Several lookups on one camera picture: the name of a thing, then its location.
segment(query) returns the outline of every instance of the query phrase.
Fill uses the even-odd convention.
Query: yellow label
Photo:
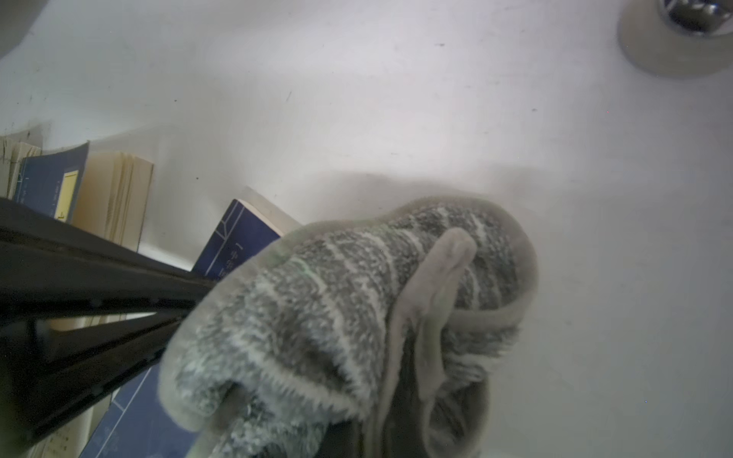
[[[66,221],[71,208],[71,199],[74,197],[74,187],[76,187],[76,178],[79,176],[79,170],[68,171],[64,174],[61,181],[61,190],[59,191],[59,201],[56,203],[56,215],[54,218],[59,221]]]

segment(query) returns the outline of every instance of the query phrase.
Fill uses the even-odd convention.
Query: blue book cover
[[[52,155],[25,158],[13,200],[60,221],[71,221],[89,143]]]
[[[232,200],[216,230],[199,255],[193,272],[221,280],[235,267],[280,238],[254,208]]]
[[[263,213],[248,202],[233,200],[192,271],[219,280],[280,238],[279,229]],[[284,213],[278,218],[287,229],[297,226]],[[155,365],[120,388],[80,458],[185,457],[196,433],[179,428],[163,410],[158,370]]]

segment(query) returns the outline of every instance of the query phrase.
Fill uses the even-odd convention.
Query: book spine
[[[12,197],[14,202],[21,202],[21,194],[23,193],[23,178],[26,176],[26,166],[28,163],[25,159],[21,162],[21,171],[18,173],[18,181],[15,182],[15,195]]]

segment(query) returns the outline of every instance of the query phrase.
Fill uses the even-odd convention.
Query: book
[[[4,185],[5,171],[0,172],[0,197],[11,199],[15,195],[15,186],[18,184],[18,175],[21,172],[21,163],[25,158],[34,158],[41,155],[41,149],[23,141],[14,141],[3,138],[3,156],[7,160],[7,183]]]
[[[59,221],[71,221],[89,143],[21,162],[13,199]]]
[[[221,280],[244,260],[299,226],[267,199],[246,188],[242,199],[229,204],[191,270]]]
[[[233,200],[192,271],[219,280],[300,225],[247,188]],[[159,365],[124,384],[92,433],[80,458],[183,458],[196,433],[176,425],[158,401]]]
[[[71,224],[137,251],[153,164],[126,152],[100,152],[86,160]]]

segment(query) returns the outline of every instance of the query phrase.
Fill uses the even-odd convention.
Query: gray fuzzy slipper
[[[186,318],[163,357],[161,402],[201,431],[190,457],[312,458],[344,421],[363,425],[365,457],[469,457],[488,376],[536,284],[526,235],[481,199],[304,226]],[[394,434],[401,418],[407,442]]]

